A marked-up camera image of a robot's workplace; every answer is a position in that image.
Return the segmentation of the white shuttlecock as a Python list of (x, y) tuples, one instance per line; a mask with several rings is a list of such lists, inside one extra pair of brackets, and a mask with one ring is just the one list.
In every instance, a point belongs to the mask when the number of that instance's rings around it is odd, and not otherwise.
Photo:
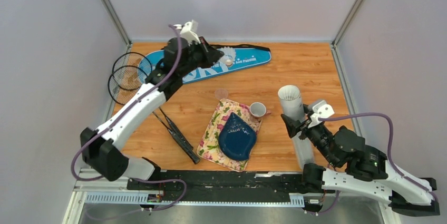
[(227, 67), (231, 67), (236, 58), (236, 50), (232, 47), (225, 46), (220, 51), (222, 52), (222, 57), (219, 59), (219, 62)]
[(300, 90), (295, 85), (285, 85), (278, 90), (278, 97), (284, 101), (300, 99)]

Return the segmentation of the grey shuttlecock tube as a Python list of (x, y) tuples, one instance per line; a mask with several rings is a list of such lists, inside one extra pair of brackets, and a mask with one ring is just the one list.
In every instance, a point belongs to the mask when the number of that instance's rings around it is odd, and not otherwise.
[[(283, 114), (287, 115), (288, 117), (291, 117), (294, 120), (304, 120), (305, 119), (305, 112), (302, 102), (302, 96), (300, 99), (292, 100), (292, 101), (284, 101), (280, 100), (281, 108), (283, 111)], [(299, 167), (301, 169), (304, 168), (304, 165), (307, 163), (314, 163), (314, 154), (313, 154), (313, 147), (311, 145), (311, 142), (308, 139), (301, 140), (299, 138), (301, 133), (298, 133), (295, 137), (291, 138), (294, 149), (295, 149), (295, 155), (298, 160)]]

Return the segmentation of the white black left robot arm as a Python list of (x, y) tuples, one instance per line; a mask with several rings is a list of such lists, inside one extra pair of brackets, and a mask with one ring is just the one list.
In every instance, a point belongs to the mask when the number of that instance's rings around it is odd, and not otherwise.
[(115, 181), (120, 177), (140, 179), (149, 190), (161, 183), (154, 163), (128, 157), (122, 148), (131, 134), (183, 85), (183, 78), (197, 68), (210, 68), (224, 53), (213, 48), (203, 37), (188, 43), (184, 38), (172, 38), (163, 48), (163, 58), (156, 64), (145, 83), (112, 118), (96, 129), (85, 128), (80, 134), (81, 149), (75, 157), (99, 173), (100, 178)]

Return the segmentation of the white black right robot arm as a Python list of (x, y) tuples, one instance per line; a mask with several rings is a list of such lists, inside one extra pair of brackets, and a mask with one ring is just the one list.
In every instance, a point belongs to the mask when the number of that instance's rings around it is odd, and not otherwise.
[(288, 135), (308, 139), (332, 167), (305, 164), (300, 178), (304, 190), (356, 193), (410, 217), (440, 215), (434, 178), (418, 178), (400, 169), (390, 153), (366, 144), (365, 138), (344, 125), (332, 133), (325, 125), (333, 120), (330, 105), (314, 104), (304, 110), (307, 119), (302, 121), (281, 115)]

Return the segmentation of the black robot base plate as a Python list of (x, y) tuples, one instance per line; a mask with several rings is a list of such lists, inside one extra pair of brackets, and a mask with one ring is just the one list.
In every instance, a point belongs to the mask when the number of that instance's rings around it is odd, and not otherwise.
[(175, 200), (184, 191), (182, 202), (285, 203), (290, 194), (305, 196), (323, 193), (305, 187), (299, 172), (234, 172), (198, 170), (162, 170), (150, 178), (151, 183), (128, 180), (128, 190), (163, 192), (163, 200)]

